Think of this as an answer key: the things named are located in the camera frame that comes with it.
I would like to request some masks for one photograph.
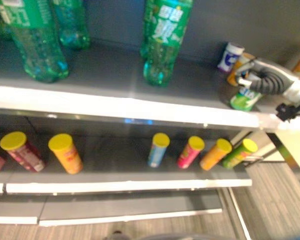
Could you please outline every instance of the white can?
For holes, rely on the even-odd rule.
[[[220,70],[229,73],[244,50],[245,48],[243,46],[229,42],[217,67]]]

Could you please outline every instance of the shelf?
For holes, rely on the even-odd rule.
[[[97,224],[222,212],[216,190],[79,196],[0,196],[0,224]]]
[[[188,169],[179,169],[176,159],[186,141],[173,139],[161,165],[151,168],[147,165],[151,139],[74,137],[84,168],[80,173],[71,175],[65,172],[48,150],[47,143],[51,136],[37,137],[40,138],[38,149],[47,161],[47,166],[39,173],[27,172],[21,166],[15,168],[5,185],[8,194],[69,195],[252,185],[243,165],[234,169],[217,165],[210,171],[203,171],[197,159]],[[208,150],[214,143],[214,140],[206,140],[205,149]]]
[[[39,225],[127,222],[221,212],[222,205],[216,190],[49,196]]]
[[[18,163],[16,161],[6,161],[4,166],[0,171],[0,195],[4,193],[5,183],[8,182],[15,168],[18,167]]]
[[[148,85],[136,51],[93,43],[65,53],[70,75],[53,84],[31,79],[12,42],[0,41],[0,113],[196,128],[300,129],[282,122],[283,99],[265,96],[253,112],[232,110],[237,89],[214,67],[178,59],[168,87]]]
[[[0,196],[0,224],[37,224],[46,196]]]

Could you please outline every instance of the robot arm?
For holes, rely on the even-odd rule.
[[[246,72],[253,77],[245,78]],[[294,118],[300,113],[300,79],[286,68],[261,58],[255,58],[239,67],[235,72],[235,80],[257,93],[266,95],[283,95],[291,102],[284,103],[276,110],[283,121]]]

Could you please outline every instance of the floor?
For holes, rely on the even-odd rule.
[[[247,168],[253,186],[233,188],[253,240],[300,236],[300,184],[285,163],[259,163]],[[114,231],[132,239],[162,233],[204,233],[245,237],[227,190],[220,190],[223,213],[104,224],[39,227],[0,225],[0,240],[102,240]]]

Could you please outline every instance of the bottle cap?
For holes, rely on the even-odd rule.
[[[198,136],[191,136],[188,143],[192,149],[197,151],[201,151],[205,148],[205,142]]]
[[[170,144],[170,138],[167,134],[158,132],[153,136],[152,142],[158,147],[166,148]]]
[[[22,131],[13,131],[0,140],[0,147],[6,151],[22,147],[27,141],[27,136]]]
[[[245,48],[237,43],[234,42],[228,42],[228,45],[226,46],[226,49],[236,55],[241,55]]]
[[[217,147],[222,150],[225,153],[230,153],[232,151],[232,145],[228,140],[225,140],[223,138],[219,138],[216,141]]]
[[[73,144],[72,137],[66,133],[60,133],[53,136],[48,143],[48,147],[53,152],[63,151]]]
[[[247,149],[251,153],[255,153],[256,151],[258,151],[257,144],[251,139],[248,138],[243,139],[242,144],[245,147],[245,149]]]

